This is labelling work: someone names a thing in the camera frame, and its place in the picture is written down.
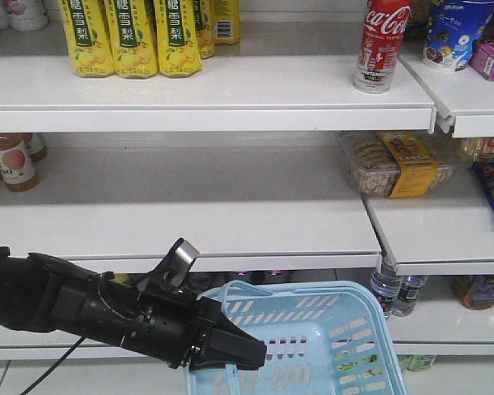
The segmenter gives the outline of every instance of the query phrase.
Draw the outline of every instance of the robotic arm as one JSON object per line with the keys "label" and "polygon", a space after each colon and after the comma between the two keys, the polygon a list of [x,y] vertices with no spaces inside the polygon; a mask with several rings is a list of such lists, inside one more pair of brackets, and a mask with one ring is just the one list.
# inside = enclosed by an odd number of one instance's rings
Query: robotic arm
{"label": "robotic arm", "polygon": [[266,346],[231,323],[221,303],[181,290],[198,251],[179,239],[157,267],[131,285],[60,258],[10,258],[0,247],[0,325],[81,337],[192,370],[263,366]]}

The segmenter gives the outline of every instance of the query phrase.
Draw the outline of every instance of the yellow bottle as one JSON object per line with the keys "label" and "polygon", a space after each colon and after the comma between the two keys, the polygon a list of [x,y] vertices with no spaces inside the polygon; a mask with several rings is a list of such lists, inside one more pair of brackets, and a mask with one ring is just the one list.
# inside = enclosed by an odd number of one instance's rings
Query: yellow bottle
{"label": "yellow bottle", "polygon": [[193,0],[194,19],[198,33],[199,54],[201,59],[214,54],[214,33],[212,31],[212,0]]}
{"label": "yellow bottle", "polygon": [[114,74],[103,0],[58,0],[73,70],[81,77]]}
{"label": "yellow bottle", "polygon": [[212,0],[214,44],[238,44],[241,39],[240,0]]}
{"label": "yellow bottle", "polygon": [[193,0],[154,0],[154,8],[160,73],[188,77],[201,70]]}
{"label": "yellow bottle", "polygon": [[156,29],[149,0],[105,0],[115,72],[126,78],[157,74]]}

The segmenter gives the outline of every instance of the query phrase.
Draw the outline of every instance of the coca-cola logo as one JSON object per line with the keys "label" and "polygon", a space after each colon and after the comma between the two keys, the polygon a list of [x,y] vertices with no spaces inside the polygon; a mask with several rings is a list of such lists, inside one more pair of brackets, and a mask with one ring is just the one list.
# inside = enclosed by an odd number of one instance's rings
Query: coca-cola logo
{"label": "coca-cola logo", "polygon": [[369,10],[365,19],[365,28],[383,35],[398,35],[404,32],[409,15],[410,6],[400,7],[392,14]]}

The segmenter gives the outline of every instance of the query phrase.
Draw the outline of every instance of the coca-cola can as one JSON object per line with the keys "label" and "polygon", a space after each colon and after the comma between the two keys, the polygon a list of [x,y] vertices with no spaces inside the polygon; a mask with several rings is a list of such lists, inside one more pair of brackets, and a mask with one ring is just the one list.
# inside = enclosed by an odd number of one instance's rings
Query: coca-cola can
{"label": "coca-cola can", "polygon": [[353,85],[368,93],[392,85],[397,54],[410,16],[411,0],[369,0]]}

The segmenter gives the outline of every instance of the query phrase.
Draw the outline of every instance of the blue cup container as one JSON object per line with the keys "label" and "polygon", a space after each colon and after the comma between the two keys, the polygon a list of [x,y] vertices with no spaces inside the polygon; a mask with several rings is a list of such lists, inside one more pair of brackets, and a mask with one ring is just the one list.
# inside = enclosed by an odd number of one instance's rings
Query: blue cup container
{"label": "blue cup container", "polygon": [[444,72],[466,68],[493,12],[494,0],[431,0],[423,62]]}

